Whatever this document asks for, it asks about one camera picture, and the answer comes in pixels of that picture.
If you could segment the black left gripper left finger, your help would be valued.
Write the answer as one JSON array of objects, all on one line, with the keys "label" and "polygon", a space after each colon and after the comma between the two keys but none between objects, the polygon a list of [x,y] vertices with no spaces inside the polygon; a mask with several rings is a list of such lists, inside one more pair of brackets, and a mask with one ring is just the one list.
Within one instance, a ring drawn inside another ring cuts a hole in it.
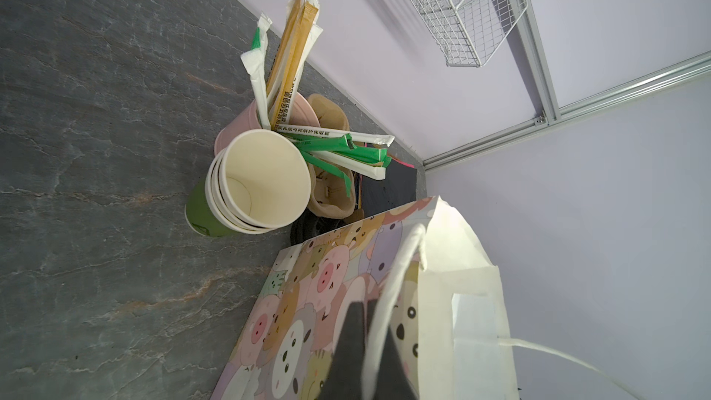
[{"label": "black left gripper left finger", "polygon": [[366,342],[366,309],[352,303],[333,354],[318,400],[358,400],[362,397],[361,374]]}]

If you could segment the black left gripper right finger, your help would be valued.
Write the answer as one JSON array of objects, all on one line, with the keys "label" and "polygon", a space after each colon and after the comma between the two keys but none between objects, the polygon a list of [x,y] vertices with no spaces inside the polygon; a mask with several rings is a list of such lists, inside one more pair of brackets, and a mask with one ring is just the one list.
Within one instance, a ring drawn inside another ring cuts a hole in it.
[{"label": "black left gripper right finger", "polygon": [[393,333],[387,329],[387,335],[381,351],[381,360],[377,372],[373,399],[406,400],[417,399],[414,388],[405,375],[405,368],[400,359]]}]

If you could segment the cartoon animal paper bag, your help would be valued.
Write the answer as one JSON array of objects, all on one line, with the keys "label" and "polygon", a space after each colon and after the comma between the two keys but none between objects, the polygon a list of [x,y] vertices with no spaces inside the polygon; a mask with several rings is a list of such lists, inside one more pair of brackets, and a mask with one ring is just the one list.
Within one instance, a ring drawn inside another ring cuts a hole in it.
[{"label": "cartoon animal paper bag", "polygon": [[389,329],[417,399],[518,399],[498,268],[439,196],[283,249],[213,391],[318,399],[352,303],[366,309],[362,397]]}]

